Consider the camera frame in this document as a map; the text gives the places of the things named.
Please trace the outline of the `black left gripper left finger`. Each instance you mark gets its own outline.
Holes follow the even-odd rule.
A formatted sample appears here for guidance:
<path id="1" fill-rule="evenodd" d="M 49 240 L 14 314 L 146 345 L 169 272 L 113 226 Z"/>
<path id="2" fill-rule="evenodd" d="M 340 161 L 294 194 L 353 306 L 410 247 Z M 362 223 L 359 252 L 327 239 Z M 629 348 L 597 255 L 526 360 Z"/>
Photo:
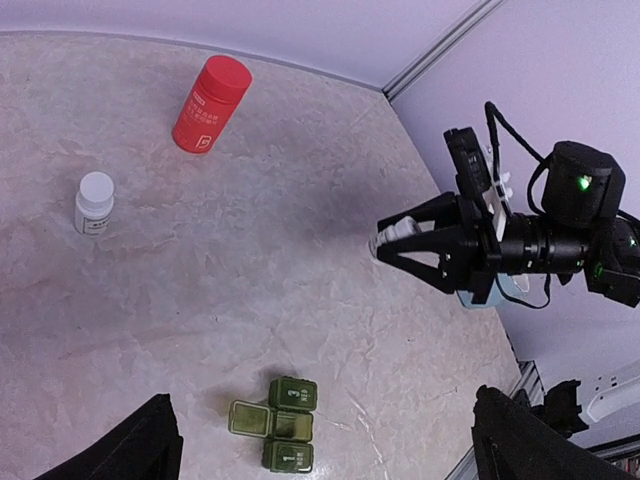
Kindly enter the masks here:
<path id="1" fill-rule="evenodd" d="M 168 394 L 156 394 L 42 479 L 177 479 L 184 439 Z"/>

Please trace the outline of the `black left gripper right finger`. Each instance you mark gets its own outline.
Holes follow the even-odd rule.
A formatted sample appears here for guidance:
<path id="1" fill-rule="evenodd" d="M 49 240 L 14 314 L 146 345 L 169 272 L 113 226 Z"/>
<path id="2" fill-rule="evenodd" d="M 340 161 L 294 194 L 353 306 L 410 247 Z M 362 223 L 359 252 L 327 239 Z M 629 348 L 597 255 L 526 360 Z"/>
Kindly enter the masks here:
<path id="1" fill-rule="evenodd" d="M 565 440 L 500 390 L 476 393 L 472 427 L 480 479 L 609 479 L 611 465 Z"/>

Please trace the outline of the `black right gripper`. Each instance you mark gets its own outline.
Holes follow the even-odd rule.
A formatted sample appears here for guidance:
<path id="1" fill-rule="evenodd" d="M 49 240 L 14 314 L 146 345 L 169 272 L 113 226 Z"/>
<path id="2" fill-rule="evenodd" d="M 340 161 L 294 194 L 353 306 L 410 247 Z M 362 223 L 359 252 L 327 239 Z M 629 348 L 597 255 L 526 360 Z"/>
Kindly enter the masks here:
<path id="1" fill-rule="evenodd" d="M 515 213 L 508 220 L 505 235 L 497 241 L 489 213 L 475 211 L 471 200 L 444 193 L 409 210 L 378 222 L 378 233 L 404 217 L 413 218 L 422 232 L 411 237 L 421 241 L 468 241 L 476 246 L 469 262 L 461 255 L 439 256 L 436 267 L 394 252 L 378 251 L 378 260 L 427 283 L 441 293 L 470 294 L 472 305 L 489 303 L 494 282 L 506 275 L 543 274 L 544 293 L 550 294 L 551 277 L 561 285 L 583 270 L 588 259 L 591 233 L 554 223 L 546 216 Z M 508 296 L 507 301 L 525 306 L 524 300 Z"/>

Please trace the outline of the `green pill organizer box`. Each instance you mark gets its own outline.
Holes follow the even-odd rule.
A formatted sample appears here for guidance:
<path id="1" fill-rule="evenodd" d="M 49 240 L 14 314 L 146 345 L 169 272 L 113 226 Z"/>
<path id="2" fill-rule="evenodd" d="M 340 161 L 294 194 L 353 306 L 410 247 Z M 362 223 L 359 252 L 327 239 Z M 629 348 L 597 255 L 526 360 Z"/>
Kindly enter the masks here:
<path id="1" fill-rule="evenodd" d="M 270 472 L 309 474 L 314 466 L 313 413 L 317 406 L 315 382 L 281 376 L 270 382 L 266 403 L 231 402 L 228 430 L 261 439 L 262 465 Z"/>

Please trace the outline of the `small white pill bottle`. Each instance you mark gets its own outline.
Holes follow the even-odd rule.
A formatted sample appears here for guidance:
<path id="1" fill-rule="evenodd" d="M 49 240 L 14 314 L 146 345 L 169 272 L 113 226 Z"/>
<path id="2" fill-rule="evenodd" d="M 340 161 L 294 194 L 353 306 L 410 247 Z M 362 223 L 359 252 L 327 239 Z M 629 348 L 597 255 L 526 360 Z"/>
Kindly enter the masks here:
<path id="1" fill-rule="evenodd" d="M 74 213 L 74 224 L 79 234 L 96 237 L 106 231 L 114 207 L 114 194 L 114 182 L 104 172 L 93 171 L 80 180 Z"/>

